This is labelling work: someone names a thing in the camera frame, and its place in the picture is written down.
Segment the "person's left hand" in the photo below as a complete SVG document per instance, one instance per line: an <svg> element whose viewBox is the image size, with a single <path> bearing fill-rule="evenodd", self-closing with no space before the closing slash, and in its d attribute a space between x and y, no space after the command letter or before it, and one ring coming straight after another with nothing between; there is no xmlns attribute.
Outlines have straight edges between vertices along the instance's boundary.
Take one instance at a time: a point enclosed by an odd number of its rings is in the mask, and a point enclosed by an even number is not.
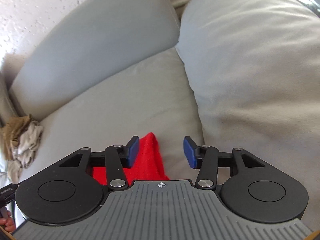
<svg viewBox="0 0 320 240"><path fill-rule="evenodd" d="M16 230L16 225L13 218L11 217L10 211L7 210L7 217L0 219L0 225L8 233L12 233Z"/></svg>

